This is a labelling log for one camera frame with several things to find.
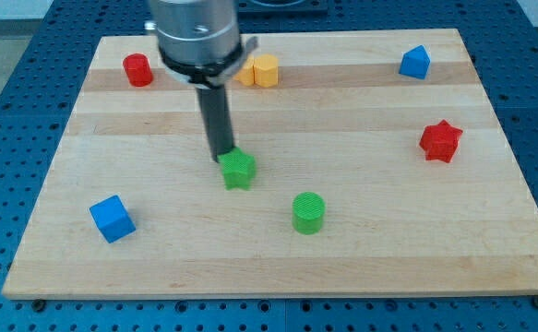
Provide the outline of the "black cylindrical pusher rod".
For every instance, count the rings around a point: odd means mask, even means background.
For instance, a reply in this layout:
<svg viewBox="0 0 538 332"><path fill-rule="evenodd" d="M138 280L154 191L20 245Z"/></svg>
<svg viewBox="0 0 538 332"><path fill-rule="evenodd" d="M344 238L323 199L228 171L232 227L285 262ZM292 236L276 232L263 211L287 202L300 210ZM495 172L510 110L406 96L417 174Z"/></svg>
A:
<svg viewBox="0 0 538 332"><path fill-rule="evenodd" d="M196 89L197 101L209 143L209 151L215 162L219 156L234 148L233 126L226 89Z"/></svg>

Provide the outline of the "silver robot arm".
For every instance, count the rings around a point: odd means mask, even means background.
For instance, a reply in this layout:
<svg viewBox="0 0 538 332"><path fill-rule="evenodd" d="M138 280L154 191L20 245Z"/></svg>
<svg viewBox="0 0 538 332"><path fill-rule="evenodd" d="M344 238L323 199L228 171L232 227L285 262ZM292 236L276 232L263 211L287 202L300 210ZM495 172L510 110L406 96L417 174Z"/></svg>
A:
<svg viewBox="0 0 538 332"><path fill-rule="evenodd" d="M149 0L151 30L171 77L195 88L210 156L235 147L226 84L258 47L242 38L233 0Z"/></svg>

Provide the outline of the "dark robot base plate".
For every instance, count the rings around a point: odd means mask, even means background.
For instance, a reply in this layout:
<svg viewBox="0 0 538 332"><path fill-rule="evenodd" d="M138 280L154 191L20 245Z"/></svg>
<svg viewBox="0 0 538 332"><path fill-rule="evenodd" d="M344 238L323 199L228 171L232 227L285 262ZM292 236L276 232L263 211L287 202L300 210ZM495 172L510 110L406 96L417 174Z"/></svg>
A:
<svg viewBox="0 0 538 332"><path fill-rule="evenodd" d="M325 13L327 0L236 0L241 13Z"/></svg>

